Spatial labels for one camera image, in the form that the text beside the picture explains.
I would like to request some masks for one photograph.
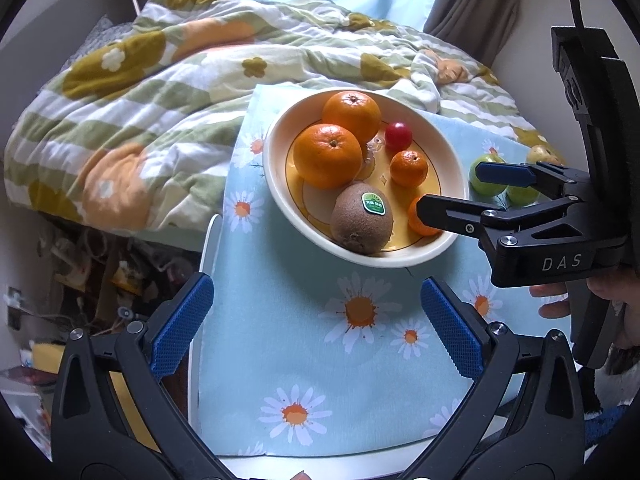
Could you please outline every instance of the orange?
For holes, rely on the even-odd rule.
[[[365,144],[380,129],[382,113],[371,97],[349,90],[329,98],[322,109],[322,122],[346,128],[360,144]]]
[[[389,165],[391,180],[402,187],[418,187],[427,178],[429,165],[424,155],[414,150],[398,152]]]
[[[442,231],[440,229],[436,229],[435,227],[429,227],[422,223],[422,221],[418,218],[418,213],[416,211],[416,205],[418,200],[422,197],[417,196],[413,202],[409,205],[409,209],[407,210],[406,216],[408,219],[409,229],[415,231],[419,235],[422,236],[435,236],[440,234]]]
[[[360,172],[362,150],[353,134],[335,124],[314,124],[293,141],[298,174],[319,189],[350,183]]]

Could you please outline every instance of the fruit bowl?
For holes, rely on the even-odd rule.
[[[320,123],[322,108],[334,94],[353,88],[332,88],[316,92],[283,110],[269,127],[263,152],[264,174],[276,204],[291,224],[320,248],[335,256],[367,267],[410,267],[431,260],[445,251],[456,234],[443,232],[421,237],[407,225],[407,208],[416,196],[427,193],[453,198],[469,197],[465,173],[449,141],[424,117],[388,96],[358,89],[370,96],[380,108],[380,131],[367,144],[367,158],[356,177],[382,191],[388,198],[394,216],[393,234],[378,253],[358,254],[338,245],[331,238],[329,220],[335,200],[344,187],[316,189],[296,171],[292,145],[306,128]],[[410,147],[428,158],[427,179],[417,189],[396,185],[389,175],[392,154],[384,146],[384,130],[390,123],[401,121],[414,134]]]

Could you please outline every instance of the handle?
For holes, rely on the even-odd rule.
[[[593,294],[586,280],[566,283],[571,307],[571,341],[578,364],[598,369],[604,366],[618,330],[618,316],[609,300]]]

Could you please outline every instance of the green sticker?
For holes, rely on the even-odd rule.
[[[374,215],[383,215],[385,211],[385,203],[375,193],[364,193],[362,195],[362,205],[365,211],[369,211]]]

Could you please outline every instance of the large orange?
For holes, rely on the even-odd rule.
[[[349,90],[329,98],[322,109],[322,122],[346,128],[360,144],[365,144],[380,129],[382,114],[371,97]]]
[[[298,174],[319,189],[350,183],[362,166],[362,150],[353,134],[335,124],[314,124],[293,141]]]
[[[418,218],[418,213],[416,210],[416,206],[418,200],[422,197],[417,196],[413,202],[411,202],[409,209],[406,212],[407,221],[409,224],[409,229],[415,231],[421,236],[435,236],[440,234],[442,231],[440,229],[436,229],[435,227],[430,227],[422,223],[422,221]]]
[[[427,178],[429,164],[424,155],[414,150],[398,152],[391,159],[391,180],[402,187],[418,187]]]

